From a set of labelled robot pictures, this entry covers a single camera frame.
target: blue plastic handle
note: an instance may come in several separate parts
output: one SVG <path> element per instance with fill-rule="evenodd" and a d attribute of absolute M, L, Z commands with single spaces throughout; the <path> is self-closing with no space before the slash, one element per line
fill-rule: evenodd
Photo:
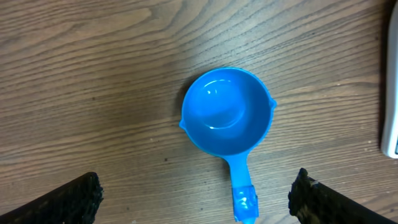
<path fill-rule="evenodd" d="M 235 221 L 252 224 L 259 216 L 256 191 L 247 165 L 248 152 L 223 157 L 229 164 Z"/>

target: wood grain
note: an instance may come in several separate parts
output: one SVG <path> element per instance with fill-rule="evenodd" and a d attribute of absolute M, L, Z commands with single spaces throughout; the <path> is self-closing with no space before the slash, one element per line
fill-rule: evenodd
<path fill-rule="evenodd" d="M 0 2 L 0 214 L 84 174 L 96 223 L 234 223 L 228 166 L 178 127 L 203 72 L 255 73 L 278 102 L 249 156 L 258 223 L 297 223 L 299 168 L 398 222 L 379 152 L 383 0 Z"/>

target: measuring cup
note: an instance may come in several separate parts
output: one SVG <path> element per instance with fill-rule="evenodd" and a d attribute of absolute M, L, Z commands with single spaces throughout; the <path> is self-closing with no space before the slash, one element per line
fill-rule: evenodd
<path fill-rule="evenodd" d="M 183 101 L 180 127 L 197 147 L 229 164 L 237 222 L 251 224 L 259 216 L 246 161 L 249 152 L 265 138 L 275 107 L 260 79 L 231 67 L 199 77 Z"/>

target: cup rim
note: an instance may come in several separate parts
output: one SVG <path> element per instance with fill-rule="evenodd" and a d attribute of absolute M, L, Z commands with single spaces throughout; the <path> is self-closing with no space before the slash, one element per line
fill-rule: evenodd
<path fill-rule="evenodd" d="M 213 152 L 209 152 L 208 150 L 206 150 L 206 149 L 200 147 L 200 146 L 195 142 L 195 140 L 191 137 L 190 133 L 188 132 L 188 129 L 187 129 L 185 126 L 183 126 L 184 123 L 185 123 L 184 117 L 183 117 L 183 116 L 184 116 L 185 105 L 186 105 L 186 100 L 187 100 L 187 97 L 186 97 L 186 96 L 192 91 L 193 86 L 197 85 L 197 83 L 198 83 L 202 78 L 207 77 L 207 76 L 209 76 L 210 74 L 212 74 L 212 73 L 214 73 L 214 72 L 217 72 L 217 71 L 220 71 L 220 70 L 238 70 L 238 71 L 240 71 L 240 72 L 245 73 L 246 75 L 250 75 L 252 78 L 254 78 L 255 80 L 257 80 L 257 82 L 262 86 L 262 88 L 264 89 L 264 91 L 265 91 L 265 93 L 266 93 L 266 95 L 267 95 L 267 98 L 268 98 L 269 104 L 270 104 L 270 116 L 269 116 L 269 121 L 268 121 L 266 130 L 264 131 L 264 133 L 262 134 L 262 136 L 258 139 L 258 141 L 257 141 L 256 143 L 254 143 L 254 144 L 253 144 L 251 147 L 249 147 L 248 149 L 246 149 L 246 150 L 244 150 L 244 151 L 241 151 L 241 152 L 239 152 L 239 153 L 237 153 L 237 154 L 227 154 L 227 155 L 224 155 L 224 154 L 215 154 L 215 153 L 213 153 Z M 202 151 L 204 151 L 204 152 L 206 152 L 206 153 L 209 153 L 209 154 L 211 154 L 211 155 L 213 155 L 213 156 L 225 158 L 225 157 L 231 157 L 231 156 L 240 155 L 240 154 L 248 154 L 248 153 L 249 153 L 250 151 L 252 151 L 256 146 L 258 146 L 258 145 L 264 140 L 264 138 L 266 137 L 266 135 L 267 135 L 269 129 L 271 128 L 272 119 L 273 119 L 273 117 L 274 117 L 274 109 L 275 109 L 276 106 L 277 106 L 277 103 L 276 103 L 276 101 L 275 101 L 274 99 L 272 99 L 271 94 L 269 93 L 269 91 L 268 91 L 267 87 L 265 86 L 265 84 L 264 84 L 257 76 L 255 76 L 253 73 L 251 73 L 251 72 L 249 72 L 249 71 L 247 71 L 247 70 L 245 70 L 245 69 L 236 68 L 236 67 L 221 67 L 221 68 L 214 68 L 214 69 L 209 70 L 209 71 L 205 72 L 204 74 L 202 74 L 200 77 L 198 77 L 198 78 L 190 85 L 190 87 L 189 87 L 187 93 L 186 93 L 185 96 L 184 96 L 184 100 L 183 100 L 183 103 L 182 103 L 180 127 L 181 127 L 182 129 L 184 129 L 184 131 L 186 132 L 187 136 L 189 137 L 189 139 L 191 140 L 191 142 L 194 143 L 194 145 L 196 145 L 196 147 L 198 147 L 198 148 L 201 149 Z"/>

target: wooden surface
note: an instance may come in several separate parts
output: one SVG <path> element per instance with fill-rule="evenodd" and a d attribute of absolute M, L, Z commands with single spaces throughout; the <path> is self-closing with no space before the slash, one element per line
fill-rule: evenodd
<path fill-rule="evenodd" d="M 398 222 L 398 160 L 379 152 L 391 1 L 0 3 L 0 214 L 88 171 L 96 223 L 234 223 L 228 166 L 178 127 L 205 71 L 255 73 L 278 102 L 249 156 L 258 223 L 296 223 L 310 176 Z"/>

